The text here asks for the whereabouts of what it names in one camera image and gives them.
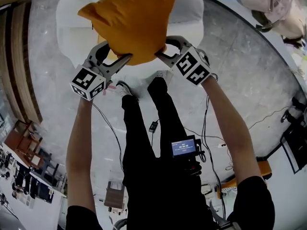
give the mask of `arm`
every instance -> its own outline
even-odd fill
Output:
[[[92,102],[81,98],[68,143],[66,170],[68,206],[82,206],[96,213],[90,177],[92,161],[91,118]]]
[[[233,159],[237,184],[251,176],[261,177],[244,120],[213,77],[209,77],[202,86],[210,98],[221,133]]]

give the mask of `forearm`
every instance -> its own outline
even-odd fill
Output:
[[[251,137],[243,118],[213,77],[207,79],[202,86],[210,98],[221,133],[233,158],[238,183],[249,176],[260,176]]]
[[[91,117],[92,102],[81,98],[67,148],[68,174],[80,170],[90,172],[92,161]]]

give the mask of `sleeve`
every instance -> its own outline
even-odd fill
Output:
[[[228,220],[237,222],[242,230],[272,230],[275,222],[274,203],[263,179],[249,177],[237,189],[234,212]]]
[[[81,206],[70,206],[67,210],[66,230],[75,229],[102,230],[94,212]]]

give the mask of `person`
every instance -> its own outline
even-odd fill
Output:
[[[17,165],[19,166],[19,170],[17,173],[17,176],[15,176],[15,181],[12,184],[12,196],[14,198],[17,198],[17,193],[22,193],[24,192],[25,194],[28,194],[29,192],[29,187],[30,187],[30,168],[26,168],[23,166],[21,163],[17,162]]]
[[[32,177],[31,178],[30,197],[35,199],[37,195],[38,195],[37,179]]]
[[[8,180],[9,179],[9,177],[10,177],[10,172],[9,171],[7,171],[6,173],[5,173],[5,175],[4,175],[4,178],[6,179],[6,180]]]
[[[4,162],[4,167],[7,169],[9,167],[9,163],[10,163],[10,159],[11,159],[12,154],[8,154],[5,158],[5,162]]]
[[[124,180],[129,195],[127,228],[218,229],[201,193],[199,175],[184,173],[171,157],[170,143],[187,137],[172,98],[167,93],[167,71],[160,71],[148,86],[161,125],[161,156],[156,158],[143,122],[138,99],[129,86],[119,82],[127,128],[123,157]],[[274,204],[261,177],[247,126],[213,77],[202,86],[214,109],[223,138],[234,163],[237,197],[228,217],[242,230],[271,230]],[[102,229],[98,223],[90,168],[92,102],[81,98],[68,144],[67,229]]]
[[[24,182],[24,175],[23,172],[19,169],[17,176],[15,177],[15,181],[12,184],[13,198],[17,199],[17,194],[23,193],[23,182]]]

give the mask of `sneaker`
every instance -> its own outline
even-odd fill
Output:
[[[124,97],[125,95],[132,95],[130,87],[124,81],[118,81],[116,88],[118,89],[121,97]]]
[[[168,70],[157,71],[156,78],[163,78],[165,80],[167,86],[171,82],[172,77],[173,77],[173,74]]]

